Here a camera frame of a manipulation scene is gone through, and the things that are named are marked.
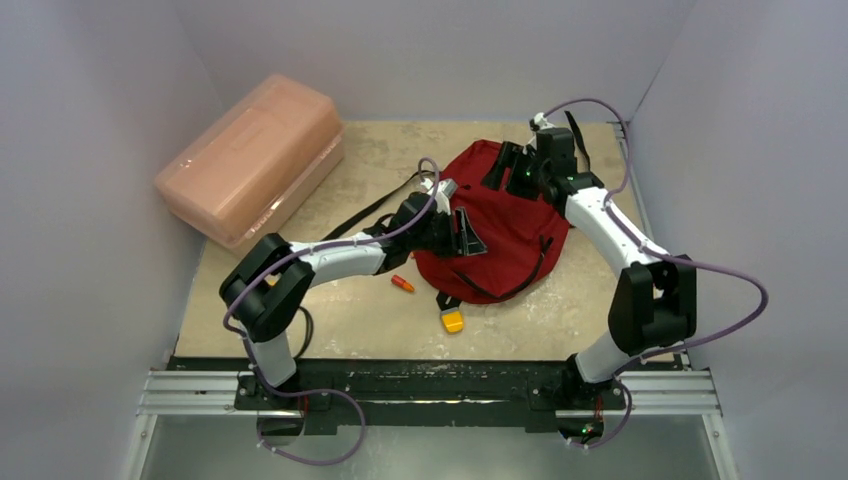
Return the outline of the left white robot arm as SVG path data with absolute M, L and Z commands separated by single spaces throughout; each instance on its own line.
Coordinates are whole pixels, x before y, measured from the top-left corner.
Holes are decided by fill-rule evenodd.
M 297 399 L 297 365 L 286 331 L 310 288 L 354 276 L 381 275 L 403 265 L 413 252 L 456 258 L 481 255 L 487 247 L 463 207 L 440 206 L 426 193 L 408 196 L 386 224 L 347 237 L 288 242 L 263 237 L 225 278 L 219 296 L 224 325 L 236 333 L 263 378 L 259 395 L 272 408 Z

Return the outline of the yellow grey eraser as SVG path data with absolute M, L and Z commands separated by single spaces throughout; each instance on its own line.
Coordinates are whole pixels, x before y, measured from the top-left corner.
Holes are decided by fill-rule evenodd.
M 451 308 L 440 312 L 440 319 L 448 334 L 456 334 L 464 329 L 465 322 L 462 312 L 458 308 Z

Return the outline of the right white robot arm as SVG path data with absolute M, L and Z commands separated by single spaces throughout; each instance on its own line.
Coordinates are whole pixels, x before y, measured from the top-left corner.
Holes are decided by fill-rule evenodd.
M 637 357 L 675 346 L 696 330 L 696 273 L 628 220 L 603 182 L 579 171 L 579 141 L 568 128 L 538 129 L 530 143 L 504 142 L 482 184 L 527 200 L 542 199 L 595 246 L 617 278 L 607 329 L 572 355 L 564 399 L 584 407 L 601 384 Z

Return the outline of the red orange marker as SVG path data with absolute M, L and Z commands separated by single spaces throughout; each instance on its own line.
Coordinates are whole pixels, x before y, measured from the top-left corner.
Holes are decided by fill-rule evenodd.
M 396 287 L 398 287 L 398 288 L 400 288 L 400 289 L 402 289 L 406 292 L 409 292 L 409 293 L 415 292 L 415 287 L 409 281 L 407 281 L 406 279 L 404 279 L 403 277 L 401 277 L 399 275 L 393 275 L 391 277 L 391 283 L 394 286 L 396 286 Z

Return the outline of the red backpack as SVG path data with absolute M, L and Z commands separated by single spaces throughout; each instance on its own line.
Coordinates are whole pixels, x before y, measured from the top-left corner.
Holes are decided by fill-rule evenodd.
M 567 127 L 579 146 L 576 158 L 587 150 L 580 128 L 572 115 Z M 477 235 L 488 251 L 470 257 L 444 258 L 413 252 L 419 274 L 437 292 L 440 309 L 462 303 L 492 304 L 509 300 L 548 275 L 563 251 L 570 223 L 542 199 L 530 201 L 490 190 L 481 185 L 501 144 L 505 141 L 476 140 L 441 172 L 442 180 L 453 179 L 458 189 L 451 207 L 464 207 Z

